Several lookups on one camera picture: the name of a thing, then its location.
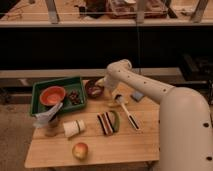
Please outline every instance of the red apple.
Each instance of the red apple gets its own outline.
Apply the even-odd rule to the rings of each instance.
[[[79,142],[75,144],[72,148],[72,154],[77,159],[80,159],[80,160],[85,159],[88,154],[88,145],[83,142]]]

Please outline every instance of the white cup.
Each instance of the white cup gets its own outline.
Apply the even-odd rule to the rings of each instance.
[[[69,138],[76,134],[79,134],[85,130],[85,124],[83,120],[76,120],[63,123],[65,137]]]

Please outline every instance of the small plate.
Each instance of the small plate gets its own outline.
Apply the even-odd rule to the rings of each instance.
[[[51,86],[40,94],[39,100],[45,106],[54,106],[61,102],[66,95],[66,90],[61,86]]]

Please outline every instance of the bowl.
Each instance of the bowl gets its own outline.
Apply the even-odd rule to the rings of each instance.
[[[44,89],[40,96],[39,100],[41,104],[45,106],[54,106],[57,103],[64,100],[66,95],[66,90],[61,86],[51,86]]]
[[[104,87],[96,85],[97,81],[98,79],[91,79],[85,84],[87,96],[90,98],[97,98],[103,94]]]

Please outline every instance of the green plastic tray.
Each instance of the green plastic tray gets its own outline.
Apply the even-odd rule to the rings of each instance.
[[[42,105],[39,101],[39,96],[41,92],[50,86],[63,86],[67,93],[72,90],[77,90],[79,92],[79,97],[81,104],[73,105],[70,100],[65,97],[63,100],[63,106],[58,111],[58,114],[63,114],[67,112],[72,112],[78,109],[82,109],[86,106],[87,98],[85,93],[85,88],[82,82],[82,78],[79,76],[71,78],[61,78],[49,81],[38,82],[33,85],[32,100],[31,100],[31,110],[30,115],[35,116],[36,113],[45,112],[49,110],[46,106]]]

